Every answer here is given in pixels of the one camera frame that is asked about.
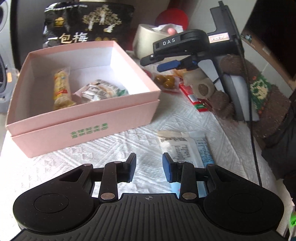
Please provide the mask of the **yellow biscuit packet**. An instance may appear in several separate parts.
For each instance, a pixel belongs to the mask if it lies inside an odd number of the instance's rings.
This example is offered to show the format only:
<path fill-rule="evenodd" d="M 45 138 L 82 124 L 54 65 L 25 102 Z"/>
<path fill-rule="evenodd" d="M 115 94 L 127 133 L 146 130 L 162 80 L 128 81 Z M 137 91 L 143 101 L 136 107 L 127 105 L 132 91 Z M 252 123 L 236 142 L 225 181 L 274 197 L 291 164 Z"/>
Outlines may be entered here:
<path fill-rule="evenodd" d="M 55 71 L 53 75 L 54 80 L 54 92 L 53 92 L 53 110 L 59 110 L 76 105 L 76 102 L 72 100 L 70 91 L 70 68 L 62 68 Z"/>

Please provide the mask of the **cream tissue box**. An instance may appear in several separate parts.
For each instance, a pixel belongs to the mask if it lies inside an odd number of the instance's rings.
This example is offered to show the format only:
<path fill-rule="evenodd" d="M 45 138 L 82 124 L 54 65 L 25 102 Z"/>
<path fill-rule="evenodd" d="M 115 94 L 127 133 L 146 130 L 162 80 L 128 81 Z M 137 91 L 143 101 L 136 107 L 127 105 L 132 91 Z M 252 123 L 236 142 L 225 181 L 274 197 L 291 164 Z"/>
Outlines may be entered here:
<path fill-rule="evenodd" d="M 183 31 L 183 27 L 175 24 L 164 24 L 153 26 L 148 24 L 139 24 L 132 43 L 132 49 L 135 56 L 141 59 L 153 53 L 153 43 L 163 38 L 169 37 L 168 28 L 174 28 L 177 33 Z"/>

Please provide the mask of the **red green sachet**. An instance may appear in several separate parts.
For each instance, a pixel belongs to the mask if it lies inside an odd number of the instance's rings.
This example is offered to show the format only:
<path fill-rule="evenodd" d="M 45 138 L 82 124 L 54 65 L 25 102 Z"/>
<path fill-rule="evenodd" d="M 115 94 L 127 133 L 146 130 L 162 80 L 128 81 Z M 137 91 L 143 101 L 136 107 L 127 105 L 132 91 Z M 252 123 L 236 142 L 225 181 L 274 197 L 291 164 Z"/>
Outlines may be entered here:
<path fill-rule="evenodd" d="M 180 83 L 179 88 L 184 93 L 184 95 L 187 97 L 187 99 L 189 99 L 191 104 L 194 106 L 194 108 L 198 112 L 201 113 L 201 112 L 209 111 L 207 106 L 206 106 L 206 102 L 201 100 L 201 99 L 198 99 L 194 95 L 193 90 L 192 90 L 192 88 L 190 86 L 185 86 L 183 83 Z"/>

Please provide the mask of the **green plums vacuum pack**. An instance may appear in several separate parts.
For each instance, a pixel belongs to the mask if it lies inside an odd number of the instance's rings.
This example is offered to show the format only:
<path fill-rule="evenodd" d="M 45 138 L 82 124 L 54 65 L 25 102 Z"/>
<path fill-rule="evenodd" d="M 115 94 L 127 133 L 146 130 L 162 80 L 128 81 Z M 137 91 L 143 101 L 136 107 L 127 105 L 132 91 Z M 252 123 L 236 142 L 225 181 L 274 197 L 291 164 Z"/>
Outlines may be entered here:
<path fill-rule="evenodd" d="M 152 81 L 161 91 L 179 92 L 181 79 L 173 75 L 153 74 Z"/>

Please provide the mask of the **black plum snack bag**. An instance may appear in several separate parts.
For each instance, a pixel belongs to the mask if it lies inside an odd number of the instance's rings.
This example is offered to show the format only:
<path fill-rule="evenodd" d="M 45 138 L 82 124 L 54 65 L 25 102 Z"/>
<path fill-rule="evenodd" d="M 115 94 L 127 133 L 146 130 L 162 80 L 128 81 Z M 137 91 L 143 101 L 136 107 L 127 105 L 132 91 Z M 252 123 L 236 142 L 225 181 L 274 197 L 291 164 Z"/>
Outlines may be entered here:
<path fill-rule="evenodd" d="M 68 1 L 45 11 L 43 48 L 92 41 L 128 42 L 134 7 L 129 4 Z"/>

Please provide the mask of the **pink tissue box ornament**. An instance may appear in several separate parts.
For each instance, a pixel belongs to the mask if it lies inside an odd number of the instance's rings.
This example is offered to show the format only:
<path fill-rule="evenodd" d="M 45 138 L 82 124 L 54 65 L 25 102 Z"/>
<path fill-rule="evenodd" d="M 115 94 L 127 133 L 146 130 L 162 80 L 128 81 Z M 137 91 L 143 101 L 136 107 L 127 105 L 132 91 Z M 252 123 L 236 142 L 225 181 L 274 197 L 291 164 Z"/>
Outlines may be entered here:
<path fill-rule="evenodd" d="M 177 31 L 174 28 L 168 28 L 167 32 L 170 36 L 175 35 L 177 33 Z"/>

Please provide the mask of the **pink cardboard box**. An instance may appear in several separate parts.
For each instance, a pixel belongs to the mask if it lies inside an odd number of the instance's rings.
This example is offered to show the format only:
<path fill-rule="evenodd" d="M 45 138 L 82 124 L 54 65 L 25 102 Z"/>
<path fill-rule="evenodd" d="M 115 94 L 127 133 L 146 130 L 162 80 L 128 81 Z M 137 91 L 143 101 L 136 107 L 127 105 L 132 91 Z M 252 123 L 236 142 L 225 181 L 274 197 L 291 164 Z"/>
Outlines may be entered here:
<path fill-rule="evenodd" d="M 75 105 L 54 109 L 54 74 L 69 68 Z M 128 94 L 90 102 L 76 92 L 96 80 Z M 27 157 L 36 157 L 147 125 L 161 91 L 114 41 L 61 45 L 30 52 L 20 71 L 6 129 Z"/>

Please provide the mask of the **grey white snack packet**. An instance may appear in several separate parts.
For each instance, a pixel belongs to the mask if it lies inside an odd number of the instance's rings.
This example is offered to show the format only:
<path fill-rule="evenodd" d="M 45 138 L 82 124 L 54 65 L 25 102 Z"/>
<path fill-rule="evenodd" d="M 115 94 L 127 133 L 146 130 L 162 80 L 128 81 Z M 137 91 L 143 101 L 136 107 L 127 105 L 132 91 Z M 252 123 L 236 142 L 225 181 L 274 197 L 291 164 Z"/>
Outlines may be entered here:
<path fill-rule="evenodd" d="M 83 101 L 94 102 L 126 96 L 128 95 L 128 91 L 126 89 L 120 89 L 112 83 L 99 79 L 80 88 L 74 93 L 74 95 L 80 97 Z"/>

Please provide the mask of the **white textured table cloth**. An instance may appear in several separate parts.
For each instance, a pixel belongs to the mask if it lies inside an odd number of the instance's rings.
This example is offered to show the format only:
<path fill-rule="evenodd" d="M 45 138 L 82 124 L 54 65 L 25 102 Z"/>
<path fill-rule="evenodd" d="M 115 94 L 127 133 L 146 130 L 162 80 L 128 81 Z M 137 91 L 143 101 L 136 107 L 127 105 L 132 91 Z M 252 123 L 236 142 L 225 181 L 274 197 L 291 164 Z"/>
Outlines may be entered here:
<path fill-rule="evenodd" d="M 62 68 L 70 68 L 71 92 L 102 79 L 127 89 L 128 95 L 54 110 L 53 76 Z M 133 180 L 119 184 L 119 193 L 170 193 L 158 131 L 196 131 L 205 136 L 215 164 L 261 182 L 282 199 L 285 214 L 278 232 L 283 234 L 287 227 L 291 197 L 262 158 L 260 147 L 252 149 L 248 126 L 200 113 L 184 94 L 160 91 L 115 42 L 30 53 L 15 85 L 6 128 L 1 150 L 1 240 L 20 232 L 13 214 L 18 196 L 82 164 L 100 168 L 135 153 Z"/>

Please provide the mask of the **black television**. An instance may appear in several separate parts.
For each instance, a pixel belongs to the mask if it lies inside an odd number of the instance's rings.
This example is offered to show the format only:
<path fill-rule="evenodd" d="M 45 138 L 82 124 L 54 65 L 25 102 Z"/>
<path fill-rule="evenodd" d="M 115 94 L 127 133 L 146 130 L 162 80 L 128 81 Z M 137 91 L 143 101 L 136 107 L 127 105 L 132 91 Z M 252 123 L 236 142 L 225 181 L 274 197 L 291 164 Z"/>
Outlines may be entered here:
<path fill-rule="evenodd" d="M 242 36 L 266 47 L 295 81 L 295 1 L 256 1 Z"/>

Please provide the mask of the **white blue snack packet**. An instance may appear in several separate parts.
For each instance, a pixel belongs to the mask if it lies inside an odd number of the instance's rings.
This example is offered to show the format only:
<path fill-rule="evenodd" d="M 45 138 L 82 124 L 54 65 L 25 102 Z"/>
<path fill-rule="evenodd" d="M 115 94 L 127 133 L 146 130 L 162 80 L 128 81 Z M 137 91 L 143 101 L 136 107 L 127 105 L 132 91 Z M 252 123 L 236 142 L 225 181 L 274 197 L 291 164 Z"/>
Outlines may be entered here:
<path fill-rule="evenodd" d="M 189 162 L 196 168 L 215 163 L 204 132 L 158 131 L 157 136 L 162 152 L 174 162 Z"/>

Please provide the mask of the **red round object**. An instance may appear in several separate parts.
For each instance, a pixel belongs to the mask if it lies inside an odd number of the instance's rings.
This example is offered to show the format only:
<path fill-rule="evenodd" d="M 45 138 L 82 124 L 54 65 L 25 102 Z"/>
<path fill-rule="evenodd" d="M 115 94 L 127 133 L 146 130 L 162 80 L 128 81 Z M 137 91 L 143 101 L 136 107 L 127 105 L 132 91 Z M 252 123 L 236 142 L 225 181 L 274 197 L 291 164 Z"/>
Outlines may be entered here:
<path fill-rule="evenodd" d="M 156 17 L 156 20 L 154 23 L 156 26 L 164 25 L 164 24 L 180 25 L 183 27 L 183 30 L 187 30 L 189 25 L 189 18 L 183 10 L 177 9 L 177 8 L 171 8 L 161 12 Z"/>

